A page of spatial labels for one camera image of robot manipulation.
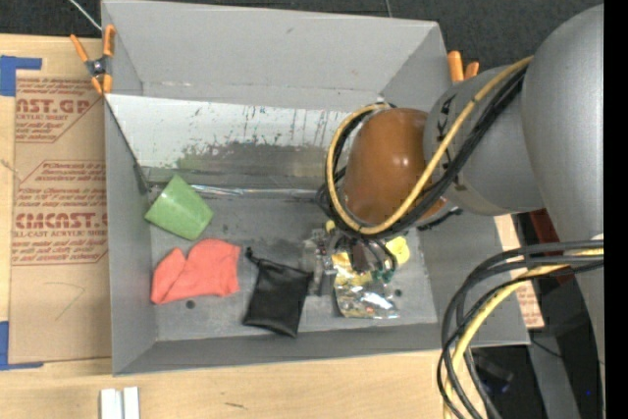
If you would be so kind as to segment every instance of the blue tape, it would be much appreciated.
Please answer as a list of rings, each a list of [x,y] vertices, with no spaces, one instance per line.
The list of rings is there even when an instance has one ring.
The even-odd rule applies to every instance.
[[[9,322],[0,321],[0,371],[17,370],[20,368],[37,368],[43,365],[43,363],[20,363],[20,364],[15,364],[15,365],[9,365],[8,353],[9,353]]]
[[[0,56],[0,96],[16,95],[16,70],[41,70],[41,58]]]

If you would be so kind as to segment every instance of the cardboard sheet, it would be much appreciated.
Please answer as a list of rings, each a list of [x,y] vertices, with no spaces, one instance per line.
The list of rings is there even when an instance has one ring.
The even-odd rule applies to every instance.
[[[108,356],[103,100],[69,38],[3,35],[0,53],[42,59],[17,75],[9,361]]]

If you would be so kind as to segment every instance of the orange clamp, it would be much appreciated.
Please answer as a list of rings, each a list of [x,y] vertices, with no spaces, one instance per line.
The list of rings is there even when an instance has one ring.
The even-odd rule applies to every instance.
[[[478,75],[478,72],[480,71],[480,64],[478,62],[471,62],[467,65],[466,70],[464,70],[462,65],[462,56],[459,51],[449,51],[447,53],[447,62],[449,64],[449,73],[451,74],[451,80],[453,82],[471,79]]]
[[[103,36],[103,56],[97,60],[90,60],[79,39],[74,34],[70,35],[70,40],[77,50],[78,57],[85,63],[91,74],[91,83],[96,91],[98,91],[98,94],[111,92],[113,86],[113,79],[108,74],[107,66],[109,59],[114,56],[115,35],[116,29],[114,26],[107,25]]]

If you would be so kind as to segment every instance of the yellow cable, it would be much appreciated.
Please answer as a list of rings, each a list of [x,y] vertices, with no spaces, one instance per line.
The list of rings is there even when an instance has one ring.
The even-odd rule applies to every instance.
[[[603,255],[603,248],[591,248],[588,250],[584,250],[582,252],[575,253],[574,255],[577,255],[577,256]],[[556,265],[551,265],[551,266],[535,267],[534,269],[519,275],[517,279],[535,278],[538,276],[543,276],[543,275],[552,273],[554,271],[557,271],[558,269],[562,269],[564,267],[568,267],[568,265],[556,264]],[[455,346],[455,351],[453,352],[453,355],[451,356],[451,364],[452,364],[452,368],[454,372],[457,373],[458,367],[460,366],[460,363],[464,356],[464,352],[467,350],[469,343],[471,342],[473,337],[476,335],[478,330],[480,330],[480,327],[482,326],[482,324],[491,315],[491,313],[493,313],[493,311],[495,311],[495,309],[511,293],[513,293],[514,291],[516,291],[518,288],[522,287],[523,285],[525,284],[515,283],[512,285],[507,285],[506,287],[500,288],[495,293],[495,295],[491,297],[489,300],[487,300],[485,304],[478,310],[478,312],[472,318],[468,327],[466,328],[466,330],[460,337],[460,340]],[[449,398],[451,398],[451,381],[449,380],[448,376],[445,378],[445,393]],[[451,411],[449,410],[449,407],[446,405],[446,403],[444,404],[443,417],[444,419],[451,419]]]
[[[334,138],[332,138],[332,143],[330,145],[330,150],[329,150],[328,155],[327,155],[327,166],[326,166],[326,168],[327,168],[327,170],[326,170],[326,174],[327,174],[326,177],[327,177],[327,181],[328,181],[328,186],[329,186],[329,191],[330,191],[332,204],[334,205],[334,208],[335,208],[336,212],[342,218],[342,221],[348,227],[353,229],[354,231],[358,231],[358,232],[360,232],[360,233],[362,233],[362,234],[364,234],[366,236],[369,236],[369,235],[375,235],[377,233],[381,233],[381,232],[387,230],[390,226],[392,226],[395,222],[397,222],[401,217],[403,217],[403,215],[405,215],[407,213],[407,211],[409,210],[410,206],[412,206],[412,204],[414,203],[416,198],[419,196],[419,194],[421,193],[421,191],[423,190],[423,188],[427,184],[429,178],[432,176],[432,174],[436,170],[439,162],[441,161],[441,158],[445,155],[445,152],[446,152],[447,148],[449,147],[449,144],[453,140],[453,137],[458,133],[458,130],[462,127],[462,123],[471,114],[471,112],[473,111],[473,109],[476,106],[476,103],[478,103],[479,101],[483,100],[489,94],[489,92],[491,92],[491,90],[494,87],[496,87],[498,84],[500,84],[505,78],[507,78],[511,74],[519,71],[520,69],[522,69],[526,65],[528,65],[531,60],[532,60],[532,57],[530,56],[528,58],[524,58],[523,60],[520,60],[517,63],[511,65],[507,69],[505,69],[502,72],[500,72],[499,74],[497,74],[494,78],[489,80],[489,82],[487,82],[482,87],[482,89],[480,89],[475,94],[475,96],[473,96],[471,101],[469,101],[469,103],[467,103],[467,105],[464,107],[464,109],[462,109],[462,112],[460,112],[460,115],[456,118],[454,123],[451,125],[451,129],[445,135],[445,138],[443,139],[443,141],[439,145],[439,148],[437,149],[437,151],[434,153],[434,156],[432,157],[432,159],[428,163],[425,171],[423,172],[423,174],[421,175],[421,177],[417,181],[416,185],[412,188],[412,191],[410,192],[410,194],[406,197],[406,199],[403,201],[401,206],[399,206],[399,208],[389,218],[387,218],[383,223],[378,224],[376,226],[364,227],[359,222],[356,222],[346,212],[346,210],[344,210],[344,207],[340,203],[340,200],[339,200],[339,197],[338,197],[338,192],[336,191],[336,186],[334,185],[334,150],[336,149],[336,144],[338,143],[338,141],[340,139],[340,136],[341,136],[341,134],[342,134],[342,132],[344,130],[344,127],[352,119],[357,117],[359,114],[365,113],[365,111],[368,111],[367,109],[369,109],[369,107],[365,107],[365,108],[363,108],[363,109],[353,113],[351,116],[349,116],[349,118],[347,118],[345,121],[343,121],[342,124],[340,125],[339,129],[336,131],[336,134],[334,135]]]

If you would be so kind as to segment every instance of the orange cloth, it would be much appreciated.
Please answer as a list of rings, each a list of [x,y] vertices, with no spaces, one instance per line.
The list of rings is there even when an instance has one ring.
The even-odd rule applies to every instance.
[[[150,300],[165,304],[198,295],[226,296],[239,291],[238,257],[238,246],[219,239],[203,239],[187,259],[175,248],[155,269]]]

